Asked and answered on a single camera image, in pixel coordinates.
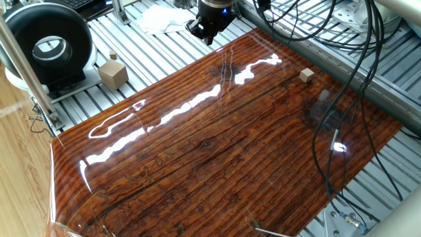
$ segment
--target metal bracket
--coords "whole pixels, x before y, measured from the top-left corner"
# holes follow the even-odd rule
[[[360,217],[355,214],[355,211],[352,208],[344,206],[341,207],[341,211],[362,222]],[[362,230],[347,223],[344,218],[339,216],[339,213],[337,213],[330,204],[323,210],[323,216],[326,237],[360,237],[366,234],[363,233]],[[376,224],[375,221],[370,219],[365,219],[365,221],[368,228],[372,228]]]
[[[379,6],[379,9],[383,12],[385,11],[385,8],[383,6]],[[382,14],[385,21],[385,33],[390,33],[394,31],[394,29],[396,29],[396,27],[398,26],[401,17],[397,16],[396,14],[388,16],[386,12],[380,13]],[[340,22],[342,25],[354,30],[355,32],[360,33],[365,37],[368,27],[365,23],[367,19],[367,11],[364,1],[361,1],[360,3],[352,2],[348,5],[345,5],[341,9],[335,11],[333,18]]]
[[[112,13],[117,17],[117,19],[123,24],[129,24],[130,20],[126,16],[126,12],[124,11],[124,5],[122,0],[112,0],[112,6],[114,10]]]
[[[61,122],[59,114],[55,111],[48,115],[48,119],[50,120],[51,124],[54,126],[55,130],[59,130],[60,128],[64,127],[64,123]]]

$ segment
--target wooden floor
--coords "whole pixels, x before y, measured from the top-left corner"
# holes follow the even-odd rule
[[[33,103],[0,67],[0,236],[43,236],[48,214],[49,135],[30,132]],[[35,129],[42,130],[42,122]]]

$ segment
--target glossy wood-grain board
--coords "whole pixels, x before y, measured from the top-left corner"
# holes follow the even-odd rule
[[[309,83],[304,68],[315,72]],[[341,88],[253,30],[60,134],[52,220],[84,237],[264,236],[257,226],[296,235],[328,202],[311,140]],[[347,92],[320,132],[323,169],[354,98]],[[369,103],[366,119],[377,150],[401,127]],[[373,156],[359,113],[344,145],[348,182]],[[337,188],[342,166],[335,151]]]

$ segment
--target slotted metal table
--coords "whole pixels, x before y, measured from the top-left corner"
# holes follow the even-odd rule
[[[272,3],[272,6],[277,13],[276,11],[287,9],[288,5],[294,1],[277,0]],[[242,0],[240,3],[246,11],[250,11],[250,13],[254,11],[251,0]],[[337,8],[344,7],[349,3],[349,1],[342,1],[337,4]],[[128,25],[121,24],[112,13],[88,22],[93,42],[98,50],[94,67],[99,68],[106,63],[109,60],[109,51],[115,50],[118,54],[117,61],[126,65],[129,80],[121,88],[114,90],[102,84],[98,75],[92,75],[94,78],[91,78],[91,84],[53,100],[53,105],[65,123],[62,130],[55,131],[56,135],[135,93],[141,93],[147,86],[162,80],[256,28],[246,18],[235,19],[226,30],[215,37],[214,43],[210,46],[205,45],[188,32],[171,32],[152,36],[144,33],[135,22],[143,12],[154,4],[173,7],[172,2],[143,0],[126,6],[126,14],[132,22]],[[300,1],[299,25],[309,31],[317,28],[323,23],[330,4],[330,1],[325,0]],[[197,14],[197,9],[190,11]],[[277,23],[277,31],[291,31],[292,22],[295,22],[294,13],[287,15],[284,22]],[[350,43],[364,41],[363,35],[341,33],[349,29],[338,22],[332,21],[328,28],[331,31],[325,32],[322,37]],[[345,72],[352,68],[359,57],[358,52],[321,47],[311,41],[305,43],[307,45],[304,44],[304,47],[316,51],[321,57],[329,59],[331,63]],[[419,69],[421,58],[418,56],[421,53],[420,45],[421,39],[416,37],[407,26],[403,26],[382,51],[378,75],[375,78],[377,88],[374,88],[380,93],[384,93],[382,88],[389,88],[383,95],[416,119],[421,118],[421,70]],[[373,58],[372,53],[367,56],[362,66],[362,72],[368,71]],[[421,183],[420,154],[421,143],[407,137],[402,132],[396,134],[379,152],[380,159],[383,160],[404,198]],[[399,204],[395,190],[375,159],[359,172],[343,193],[353,202],[370,209],[370,212],[381,220],[386,218]],[[340,209],[346,208],[344,201],[335,199],[334,202]],[[325,218],[321,212],[299,236],[325,236],[324,225]]]

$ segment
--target wood grain surface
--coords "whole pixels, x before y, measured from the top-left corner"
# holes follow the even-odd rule
[[[49,204],[49,135],[30,132],[34,104],[0,66],[0,236],[41,237]],[[34,129],[47,126],[36,122]]]
[[[305,68],[315,72],[309,83],[298,77]],[[84,237],[266,236],[255,227],[294,236],[328,202],[310,148],[341,88],[253,30],[60,134],[52,222]],[[346,93],[317,139],[323,169],[353,98]],[[366,119],[377,150],[401,127],[369,103]],[[347,182],[373,156],[360,114],[351,131]],[[337,188],[342,166],[336,151]]]

